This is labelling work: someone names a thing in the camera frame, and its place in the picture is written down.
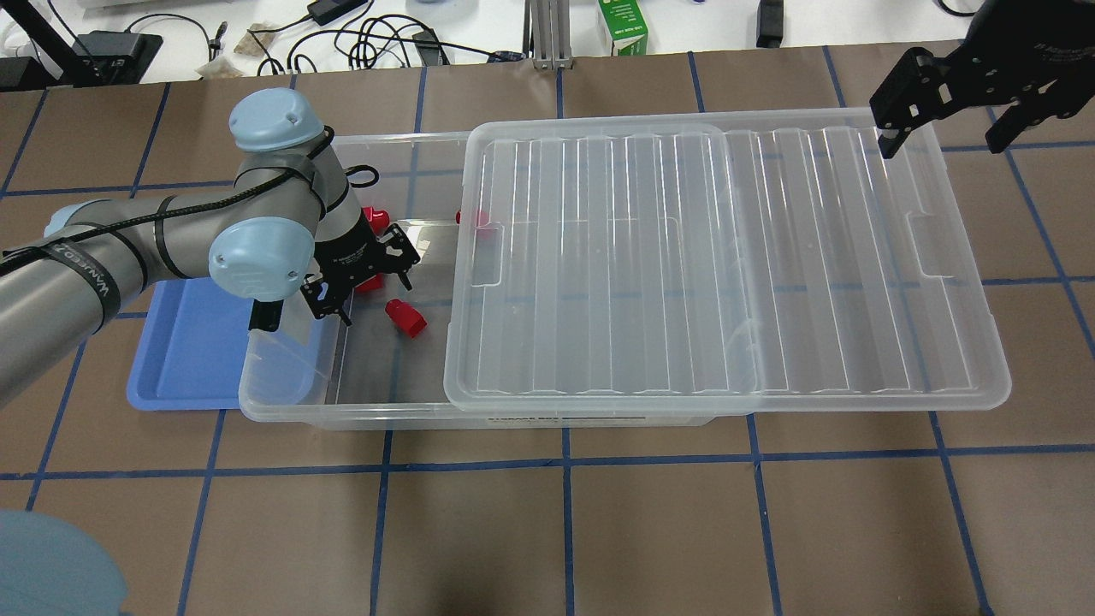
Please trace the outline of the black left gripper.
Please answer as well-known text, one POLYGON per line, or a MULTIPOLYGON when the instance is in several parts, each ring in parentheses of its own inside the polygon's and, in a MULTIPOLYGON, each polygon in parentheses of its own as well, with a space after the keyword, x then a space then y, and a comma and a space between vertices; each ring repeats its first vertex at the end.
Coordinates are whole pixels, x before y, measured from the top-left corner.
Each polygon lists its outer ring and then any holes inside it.
POLYGON ((384 235, 376 237, 358 211, 351 229, 341 237, 318 241, 314 246, 318 277, 306 281, 300 292, 315 319, 339 316, 346 328, 351 327, 351 311, 344 304, 351 297, 353 286, 376 274, 395 274, 406 292, 414 289, 411 268, 420 256, 405 231, 391 223, 384 235))

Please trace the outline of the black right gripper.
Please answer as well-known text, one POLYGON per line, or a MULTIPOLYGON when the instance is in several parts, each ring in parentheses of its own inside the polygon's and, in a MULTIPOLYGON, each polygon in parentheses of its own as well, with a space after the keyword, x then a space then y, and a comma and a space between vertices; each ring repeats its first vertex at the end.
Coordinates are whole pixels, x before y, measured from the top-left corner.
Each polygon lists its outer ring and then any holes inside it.
POLYGON ((998 155, 1025 130, 1087 105, 1092 53, 1091 1, 986 1, 950 54, 908 48, 871 96, 880 155, 894 159, 906 137, 927 123, 1004 105, 986 130, 986 147, 998 155))

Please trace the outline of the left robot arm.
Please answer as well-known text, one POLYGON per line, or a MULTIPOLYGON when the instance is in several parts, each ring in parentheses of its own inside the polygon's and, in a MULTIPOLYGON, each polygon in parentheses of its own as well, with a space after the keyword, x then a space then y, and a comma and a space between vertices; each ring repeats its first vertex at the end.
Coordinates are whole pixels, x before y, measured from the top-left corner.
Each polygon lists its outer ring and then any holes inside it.
POLYGON ((229 117, 244 152, 231 191, 101 198, 56 211, 42 239, 3 253, 3 403, 161 281, 211 278, 276 332, 285 301, 351 323, 344 305, 376 275, 405 281, 420 257, 399 225, 376 233, 351 175, 300 92, 270 88, 229 117))

